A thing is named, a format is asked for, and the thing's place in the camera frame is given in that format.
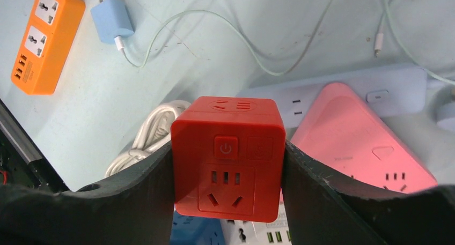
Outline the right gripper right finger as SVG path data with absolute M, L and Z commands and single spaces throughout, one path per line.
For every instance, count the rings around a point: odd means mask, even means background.
M 282 191 L 292 244 L 454 244 L 453 185 L 381 189 L 287 142 Z

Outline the small light blue charger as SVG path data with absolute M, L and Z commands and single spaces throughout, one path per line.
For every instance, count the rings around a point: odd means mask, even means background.
M 124 52 L 123 39 L 134 34 L 134 29 L 123 0 L 98 0 L 91 10 L 91 16 L 102 43 L 114 44 Z

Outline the orange power strip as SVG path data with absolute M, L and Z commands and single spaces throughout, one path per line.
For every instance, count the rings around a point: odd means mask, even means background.
M 12 83 L 27 95 L 55 92 L 85 11 L 83 0 L 34 0 Z

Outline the dark blue cube socket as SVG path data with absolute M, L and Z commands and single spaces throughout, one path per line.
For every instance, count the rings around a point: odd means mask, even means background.
M 226 244 L 219 219 L 173 213 L 169 244 Z

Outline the red cube socket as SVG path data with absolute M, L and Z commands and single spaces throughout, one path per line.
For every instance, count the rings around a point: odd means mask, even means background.
M 187 216 L 275 221 L 285 142 L 273 100 L 197 98 L 171 125 L 176 210 Z

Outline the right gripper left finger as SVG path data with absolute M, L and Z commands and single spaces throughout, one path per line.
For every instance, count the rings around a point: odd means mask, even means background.
M 1 187 L 1 244 L 168 244 L 174 209 L 172 151 L 78 191 Z

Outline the pink triangular power strip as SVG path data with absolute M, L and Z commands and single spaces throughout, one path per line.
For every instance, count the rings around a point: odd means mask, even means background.
M 438 185 L 418 156 L 344 83 L 321 89 L 290 142 L 314 160 L 381 189 L 412 194 Z

